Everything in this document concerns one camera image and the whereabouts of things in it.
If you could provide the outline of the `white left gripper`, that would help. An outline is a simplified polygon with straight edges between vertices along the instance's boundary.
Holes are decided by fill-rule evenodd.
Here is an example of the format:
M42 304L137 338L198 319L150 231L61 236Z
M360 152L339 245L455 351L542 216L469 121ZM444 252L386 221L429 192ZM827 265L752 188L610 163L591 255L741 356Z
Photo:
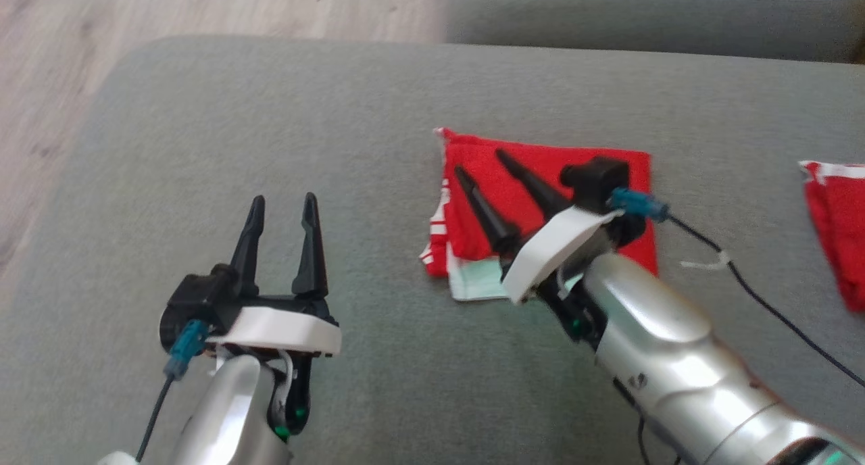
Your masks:
M237 274L235 291L241 297L259 295L255 277L265 211L265 197L254 197L230 262ZM318 301L290 299L287 309L254 303L241 309L225 335L207 339L208 345L226 356L247 355L263 364L271 360L284 363L284 370L274 372L268 409L268 424L282 441L299 435L311 416L313 360L342 351L342 330L323 301L328 295L328 275L318 200L312 192L305 195L301 226L305 239L291 290L294 296Z

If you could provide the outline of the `red shorts with white stripes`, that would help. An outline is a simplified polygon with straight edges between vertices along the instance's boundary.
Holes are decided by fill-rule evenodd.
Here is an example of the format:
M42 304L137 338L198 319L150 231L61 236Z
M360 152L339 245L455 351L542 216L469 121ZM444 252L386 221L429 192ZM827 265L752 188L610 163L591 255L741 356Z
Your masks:
M865 313L865 164L798 164L810 218L845 307Z

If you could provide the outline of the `large grey sofa seat cushion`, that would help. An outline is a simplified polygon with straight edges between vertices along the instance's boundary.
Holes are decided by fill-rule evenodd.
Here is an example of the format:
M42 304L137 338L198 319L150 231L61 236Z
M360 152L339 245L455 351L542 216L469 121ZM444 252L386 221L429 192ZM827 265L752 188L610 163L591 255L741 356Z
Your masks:
M135 453L167 299L229 261L259 194L257 283L289 292L307 192L343 352L313 364L293 465L640 465L636 413L544 305L461 305L424 273L439 127L651 154L674 215L865 378L798 166L865 162L862 66L182 37L112 71L30 238L0 309L0 465Z

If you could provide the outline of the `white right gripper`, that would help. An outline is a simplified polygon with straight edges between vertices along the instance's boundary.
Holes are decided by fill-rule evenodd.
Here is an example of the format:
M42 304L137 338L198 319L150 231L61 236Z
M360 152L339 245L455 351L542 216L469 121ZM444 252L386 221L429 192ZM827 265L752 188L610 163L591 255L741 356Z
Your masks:
M606 227L622 212L597 215L572 206L570 200L503 148L495 157L528 191L544 220L550 220L522 244L521 231L482 194L463 166L454 173L494 253L512 258L501 286L517 307L540 299L566 336L599 350L609 317L626 299L626 264L612 253Z

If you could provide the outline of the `red basketball jersey white trim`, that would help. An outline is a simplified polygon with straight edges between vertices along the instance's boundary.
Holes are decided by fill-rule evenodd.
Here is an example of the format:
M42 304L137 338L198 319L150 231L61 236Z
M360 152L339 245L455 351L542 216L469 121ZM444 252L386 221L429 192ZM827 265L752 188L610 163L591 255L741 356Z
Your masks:
M569 192L560 184L560 170L568 164L583 164L597 156L627 162L633 190L648 192L652 188L651 156L642 151L545 147L486 139L447 128L438 129L437 135L443 146L441 200L430 218L430 238L420 259L427 274L448 280L452 299L460 303L503 299L505 293L500 283L499 260L458 184L456 166L464 167L493 207L525 237L541 228L543 212L528 191L501 165L495 154L497 149L516 158L564 196Z

